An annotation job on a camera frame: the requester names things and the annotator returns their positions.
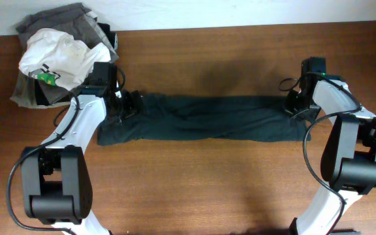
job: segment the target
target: dark green cloth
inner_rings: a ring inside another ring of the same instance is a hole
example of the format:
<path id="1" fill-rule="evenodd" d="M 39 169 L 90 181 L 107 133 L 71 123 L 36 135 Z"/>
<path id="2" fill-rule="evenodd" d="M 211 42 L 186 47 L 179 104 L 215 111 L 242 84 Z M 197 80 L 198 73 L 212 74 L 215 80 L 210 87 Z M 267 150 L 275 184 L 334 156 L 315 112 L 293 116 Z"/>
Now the dark green cloth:
<path id="1" fill-rule="evenodd" d="M 102 123 L 98 145 L 130 140 L 200 140 L 226 138 L 259 142 L 302 141 L 304 121 L 290 120 L 285 97 L 142 97 L 146 114 Z"/>

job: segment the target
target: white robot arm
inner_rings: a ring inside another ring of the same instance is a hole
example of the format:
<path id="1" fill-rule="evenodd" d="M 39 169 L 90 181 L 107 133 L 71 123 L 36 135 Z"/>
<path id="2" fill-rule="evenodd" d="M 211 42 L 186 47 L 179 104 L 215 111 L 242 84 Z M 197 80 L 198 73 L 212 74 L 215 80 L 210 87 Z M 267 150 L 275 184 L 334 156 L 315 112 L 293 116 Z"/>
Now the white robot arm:
<path id="1" fill-rule="evenodd" d="M 117 71 L 123 77 L 119 86 Z M 56 130 L 35 148 L 25 148 L 8 179 L 7 205 L 14 222 L 36 231 L 65 234 L 107 235 L 91 210 L 92 186 L 84 153 L 95 129 L 108 119 L 126 119 L 144 112 L 141 96 L 122 90 L 125 76 L 114 64 L 94 64 L 87 83 L 78 87 L 70 107 Z M 21 224 L 12 211 L 10 186 L 21 165 L 25 213 L 54 228 Z M 61 181 L 46 181 L 44 175 L 61 171 Z"/>
<path id="2" fill-rule="evenodd" d="M 308 209 L 292 222 L 292 235 L 331 233 L 341 215 L 376 187 L 376 115 L 351 95 L 348 85 L 340 77 L 327 76 L 325 71 L 323 58 L 306 59 L 302 64 L 301 80 L 296 84 L 300 84 L 301 91 L 291 89 L 286 102 L 285 109 L 292 116 L 300 110 L 309 110 L 309 116 L 301 112 L 302 119 L 313 122 L 309 130 L 318 122 L 315 117 L 320 109 L 334 124 L 321 162 L 322 176 L 326 181 L 312 171 L 304 140 L 307 166 L 324 185 L 320 186 Z M 355 151 L 357 142 L 370 150 L 366 153 Z"/>

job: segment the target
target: gray cloth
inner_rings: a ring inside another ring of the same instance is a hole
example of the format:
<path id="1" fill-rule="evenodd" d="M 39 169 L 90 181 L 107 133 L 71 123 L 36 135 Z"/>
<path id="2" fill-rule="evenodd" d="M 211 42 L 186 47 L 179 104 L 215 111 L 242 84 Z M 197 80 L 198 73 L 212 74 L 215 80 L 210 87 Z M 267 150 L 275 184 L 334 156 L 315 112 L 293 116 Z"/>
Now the gray cloth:
<path id="1" fill-rule="evenodd" d="M 23 49 L 27 49 L 27 41 L 39 29 L 52 28 L 72 35 L 75 40 L 83 41 L 89 48 L 93 48 L 100 42 L 104 43 L 110 50 L 110 62 L 113 63 L 118 59 L 118 55 L 105 33 L 97 25 L 96 20 L 88 14 L 89 12 L 91 9 L 84 7 L 81 3 L 75 3 L 25 17 L 16 28 Z M 62 87 L 51 86 L 39 81 L 40 88 L 50 104 L 49 106 L 39 106 L 35 98 L 34 82 L 33 78 L 28 78 L 19 72 L 16 88 L 10 99 L 18 106 L 46 108 L 59 106 L 59 104 L 53 104 L 68 94 L 68 91 Z"/>

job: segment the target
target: fabric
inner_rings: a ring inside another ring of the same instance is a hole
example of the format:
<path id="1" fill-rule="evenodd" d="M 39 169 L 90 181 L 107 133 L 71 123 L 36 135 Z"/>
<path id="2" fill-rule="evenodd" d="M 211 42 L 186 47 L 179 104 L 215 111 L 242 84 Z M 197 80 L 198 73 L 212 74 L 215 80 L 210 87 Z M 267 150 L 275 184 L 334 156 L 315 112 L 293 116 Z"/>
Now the fabric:
<path id="1" fill-rule="evenodd" d="M 94 62 L 109 60 L 110 52 L 101 42 L 90 50 L 68 33 L 40 29 L 27 41 L 19 69 L 30 78 L 70 91 L 84 82 Z"/>
<path id="2" fill-rule="evenodd" d="M 114 46 L 114 50 L 117 50 L 118 49 L 117 33 L 111 32 L 110 25 L 107 24 L 107 23 L 98 23 L 98 26 L 105 33 L 105 35 L 107 36 L 108 41 L 111 43 L 111 45 Z"/>
<path id="3" fill-rule="evenodd" d="M 116 49 L 110 44 L 105 33 L 97 25 L 95 18 L 96 15 L 91 9 L 84 7 L 81 3 L 75 3 L 27 16 L 18 24 L 16 30 L 19 33 L 18 37 L 24 51 L 29 38 L 39 29 L 52 28 L 72 35 L 75 40 L 81 40 L 89 48 L 93 48 L 100 42 L 104 43 L 110 50 L 110 62 L 113 63 L 118 59 Z M 68 95 L 68 91 L 62 87 L 51 86 L 44 81 L 39 81 L 39 86 L 45 99 L 43 101 L 38 100 L 35 96 L 37 86 L 35 86 L 34 81 L 34 79 L 28 78 L 19 72 L 16 87 L 10 99 L 16 102 L 18 106 L 49 108 L 59 106 L 59 104 L 53 104 Z"/>
<path id="4" fill-rule="evenodd" d="M 304 121 L 290 120 L 284 97 L 142 97 L 146 113 L 101 123 L 98 145 L 131 140 L 226 138 L 259 142 L 302 141 Z"/>

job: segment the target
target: white wall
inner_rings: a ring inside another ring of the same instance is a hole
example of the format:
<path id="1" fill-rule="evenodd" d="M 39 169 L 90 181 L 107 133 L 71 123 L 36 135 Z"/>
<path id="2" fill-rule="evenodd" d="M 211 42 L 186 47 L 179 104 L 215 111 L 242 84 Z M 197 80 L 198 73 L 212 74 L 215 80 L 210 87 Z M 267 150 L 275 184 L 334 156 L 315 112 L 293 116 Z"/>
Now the white wall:
<path id="1" fill-rule="evenodd" d="M 0 0 L 0 35 L 24 16 L 73 0 Z M 376 20 L 376 0 L 82 0 L 112 30 Z"/>

